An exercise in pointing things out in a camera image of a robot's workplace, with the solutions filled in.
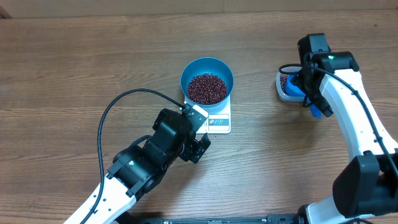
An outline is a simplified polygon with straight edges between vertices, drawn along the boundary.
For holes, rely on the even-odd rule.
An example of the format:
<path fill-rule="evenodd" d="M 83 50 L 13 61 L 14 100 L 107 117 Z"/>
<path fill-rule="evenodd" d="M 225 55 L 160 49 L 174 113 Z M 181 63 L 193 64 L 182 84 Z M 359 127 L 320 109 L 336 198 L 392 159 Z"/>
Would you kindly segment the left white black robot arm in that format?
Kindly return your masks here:
<path fill-rule="evenodd" d="M 154 134 L 118 153 L 104 184 L 66 222 L 112 223 L 161 182 L 176 158 L 196 164 L 211 144 L 207 135 L 195 138 L 208 117 L 198 105 L 187 105 L 181 112 L 163 109 L 154 122 Z"/>

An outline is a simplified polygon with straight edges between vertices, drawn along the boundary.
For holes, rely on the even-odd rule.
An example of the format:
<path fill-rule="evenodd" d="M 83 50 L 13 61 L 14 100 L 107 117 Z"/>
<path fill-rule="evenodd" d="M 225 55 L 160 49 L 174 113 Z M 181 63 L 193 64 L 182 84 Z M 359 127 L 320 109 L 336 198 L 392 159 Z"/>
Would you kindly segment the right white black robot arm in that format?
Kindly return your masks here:
<path fill-rule="evenodd" d="M 325 116 L 335 115 L 349 164 L 332 194 L 306 207 L 308 223 L 349 223 L 397 212 L 397 141 L 378 118 L 351 52 L 332 52 L 324 34 L 297 43 L 301 70 L 292 83 Z"/>

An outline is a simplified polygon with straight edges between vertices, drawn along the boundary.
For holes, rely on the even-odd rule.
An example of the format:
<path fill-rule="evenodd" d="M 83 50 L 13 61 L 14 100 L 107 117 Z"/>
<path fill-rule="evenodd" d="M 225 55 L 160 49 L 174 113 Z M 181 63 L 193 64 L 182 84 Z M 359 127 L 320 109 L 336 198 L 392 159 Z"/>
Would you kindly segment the blue plastic measuring scoop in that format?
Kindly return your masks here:
<path fill-rule="evenodd" d="M 306 101 L 304 101 L 305 93 L 299 87 L 292 84 L 291 80 L 293 79 L 293 77 L 294 77 L 293 75 L 284 76 L 284 83 L 282 84 L 282 90 L 289 97 L 299 98 L 299 100 L 298 101 L 296 100 L 295 102 L 299 102 L 299 103 L 305 102 L 304 106 L 310 104 L 311 101 L 308 98 L 306 99 Z M 312 115 L 315 118 L 318 118 L 318 119 L 322 118 L 321 111 L 315 105 L 310 105 L 309 108 L 310 108 Z"/>

